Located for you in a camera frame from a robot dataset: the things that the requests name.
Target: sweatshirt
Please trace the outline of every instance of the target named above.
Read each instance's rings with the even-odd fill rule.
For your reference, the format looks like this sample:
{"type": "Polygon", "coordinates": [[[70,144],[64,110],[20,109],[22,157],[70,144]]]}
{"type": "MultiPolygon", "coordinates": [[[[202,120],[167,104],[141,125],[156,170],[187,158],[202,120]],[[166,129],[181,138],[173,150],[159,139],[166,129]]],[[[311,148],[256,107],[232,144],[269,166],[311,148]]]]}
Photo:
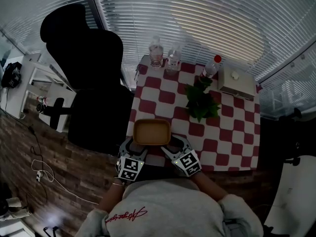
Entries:
{"type": "Polygon", "coordinates": [[[216,202],[188,179],[131,184],[108,213],[91,211],[76,237],[262,237],[245,201],[227,195],[216,202]]]}

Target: potted plant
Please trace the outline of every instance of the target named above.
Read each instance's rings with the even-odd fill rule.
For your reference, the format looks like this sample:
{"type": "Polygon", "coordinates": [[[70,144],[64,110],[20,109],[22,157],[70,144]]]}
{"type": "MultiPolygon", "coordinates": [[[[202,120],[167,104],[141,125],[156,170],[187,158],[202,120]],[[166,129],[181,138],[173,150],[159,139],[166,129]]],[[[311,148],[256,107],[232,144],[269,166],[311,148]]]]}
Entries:
{"type": "Polygon", "coordinates": [[[202,118],[218,117],[217,111],[220,109],[219,103],[216,103],[210,93],[204,93],[207,87],[212,84],[212,80],[206,77],[196,80],[193,86],[186,86],[186,95],[188,98],[189,115],[201,121],[202,118]]]}

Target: wooden tray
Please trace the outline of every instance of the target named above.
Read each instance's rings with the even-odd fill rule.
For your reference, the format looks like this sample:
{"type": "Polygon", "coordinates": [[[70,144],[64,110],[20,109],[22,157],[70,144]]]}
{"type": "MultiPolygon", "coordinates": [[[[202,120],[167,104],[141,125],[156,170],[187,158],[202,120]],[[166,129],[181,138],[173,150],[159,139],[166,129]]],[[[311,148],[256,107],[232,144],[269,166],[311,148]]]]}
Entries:
{"type": "Polygon", "coordinates": [[[139,119],[134,123],[133,140],[139,145],[166,145],[170,138],[171,127],[166,120],[139,119]]]}

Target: black chair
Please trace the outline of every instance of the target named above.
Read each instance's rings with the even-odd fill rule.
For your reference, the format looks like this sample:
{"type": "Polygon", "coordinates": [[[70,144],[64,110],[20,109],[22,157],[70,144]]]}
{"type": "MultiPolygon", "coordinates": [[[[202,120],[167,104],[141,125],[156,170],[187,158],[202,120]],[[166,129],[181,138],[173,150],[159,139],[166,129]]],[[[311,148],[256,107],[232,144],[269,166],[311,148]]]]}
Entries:
{"type": "Polygon", "coordinates": [[[117,155],[133,101],[132,93],[120,84],[121,39],[110,31],[90,29],[82,4],[66,5],[46,16],[40,37],[77,92],[69,141],[117,155]]]}

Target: checkered tablecloth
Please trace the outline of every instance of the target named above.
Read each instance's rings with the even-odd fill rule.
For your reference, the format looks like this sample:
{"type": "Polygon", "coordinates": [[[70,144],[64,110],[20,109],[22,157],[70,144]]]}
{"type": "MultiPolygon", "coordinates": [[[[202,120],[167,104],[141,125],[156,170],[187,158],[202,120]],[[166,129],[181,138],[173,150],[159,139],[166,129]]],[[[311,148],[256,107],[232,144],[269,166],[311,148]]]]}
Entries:
{"type": "MultiPolygon", "coordinates": [[[[140,62],[135,97],[127,136],[132,136],[138,119],[165,119],[172,133],[186,137],[197,152],[205,171],[255,169],[260,142],[259,96],[253,101],[233,97],[217,90],[217,75],[207,89],[221,103],[218,118],[203,118],[199,123],[186,112],[186,84],[193,85],[203,70],[201,65],[181,64],[176,75],[163,68],[153,70],[148,56],[140,62]]],[[[170,164],[160,150],[149,152],[146,164],[170,164]]]]}

